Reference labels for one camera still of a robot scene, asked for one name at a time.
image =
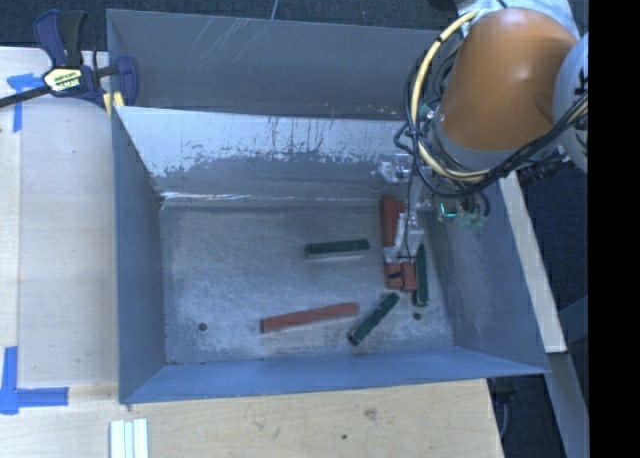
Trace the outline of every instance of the clamp handle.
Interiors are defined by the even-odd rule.
[[[52,67],[82,65],[80,31],[87,14],[81,10],[61,12],[49,10],[33,23],[40,49],[51,59]]]

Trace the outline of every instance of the red block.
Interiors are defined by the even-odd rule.
[[[317,309],[302,310],[281,314],[260,320],[260,332],[276,332],[285,328],[307,325],[318,321],[357,316],[360,313],[360,305],[357,302],[338,303],[337,305],[327,305]]]

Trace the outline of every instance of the wooden table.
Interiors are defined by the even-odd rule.
[[[100,61],[105,59],[101,53]],[[0,97],[13,93],[5,82],[7,76],[27,72],[38,75],[48,66],[48,58],[40,50],[0,48]],[[20,132],[13,132],[14,109],[0,110],[0,347],[18,345],[24,352],[19,355],[24,357],[19,361],[19,387],[56,386],[64,382],[69,386],[69,404],[23,408],[17,415],[0,415],[1,457],[105,457],[109,454],[109,423],[138,418],[148,421],[153,458],[504,456],[484,379],[120,405],[115,367],[115,282],[113,270],[109,269],[113,261],[112,250],[109,251],[113,236],[103,221],[103,215],[107,214],[104,211],[112,207],[112,200],[94,198],[91,210],[66,216],[61,213],[63,220],[73,218],[72,225],[55,217],[58,204],[68,197],[90,197],[90,188],[96,183],[108,193],[110,147],[91,141],[100,139],[101,126],[108,128],[108,116],[90,103],[54,100],[51,96],[25,103],[23,109],[25,128]],[[91,134],[95,138],[81,133],[75,138],[77,148],[65,143],[60,150],[51,149],[52,155],[67,155],[69,161],[41,159],[38,175],[43,186],[29,184],[25,177],[33,178],[33,171],[25,174],[24,165],[33,158],[22,154],[26,153],[22,150],[26,145],[25,133],[34,132],[30,126],[35,126],[45,114],[51,129],[64,126],[65,121],[70,125],[77,111],[86,112],[87,126],[97,126],[98,131]],[[85,156],[74,163],[71,158],[80,153]],[[58,170],[54,172],[51,169],[56,165]],[[74,183],[65,190],[52,190],[47,184],[63,179],[73,179]],[[501,182],[545,349],[565,351],[555,304],[517,180],[510,177]],[[47,266],[46,261],[41,271],[37,264],[29,265],[26,275],[29,239],[34,240],[24,236],[21,229],[33,232],[33,221],[26,225],[21,215],[25,211],[36,214],[33,197],[38,190],[40,204],[52,208],[50,217],[43,218],[38,227],[41,238],[51,249],[77,240],[85,251],[94,247],[103,252],[97,255],[93,252],[91,257],[79,254],[71,277],[65,277],[64,272],[69,270]],[[97,235],[96,229],[107,229],[104,230],[107,234]]]

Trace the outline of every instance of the yellow cable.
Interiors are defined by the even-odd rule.
[[[422,60],[422,64],[418,69],[418,73],[416,74],[415,82],[413,85],[413,92],[411,94],[411,120],[413,121],[414,127],[417,127],[418,120],[418,103],[420,100],[420,91],[422,89],[422,84],[424,83],[424,78],[429,70],[429,66],[433,61],[433,57],[440,49],[440,46],[453,35],[463,24],[470,21],[477,15],[477,11],[472,11],[460,16],[456,19],[451,25],[449,25],[440,36],[433,42],[424,59]],[[437,173],[444,177],[449,177],[450,179],[456,180],[464,180],[464,181],[480,181],[482,178],[489,172],[488,170],[480,170],[476,172],[458,172],[454,170],[448,170],[441,166],[427,151],[427,149],[418,142],[418,151],[420,153],[420,157],[427,163],[431,168],[433,168]]]

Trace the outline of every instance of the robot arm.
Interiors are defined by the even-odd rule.
[[[587,172],[588,34],[578,39],[532,9],[504,8],[473,22],[476,15],[460,17],[421,59],[395,136],[422,188],[418,201],[410,190],[407,213],[428,207],[472,228],[489,215],[483,190],[513,171],[540,177],[572,165]],[[441,97],[426,102],[438,48],[467,23],[450,73],[437,80]],[[401,234],[410,231],[398,225],[396,242],[406,243]],[[405,248],[415,255],[415,246]]]

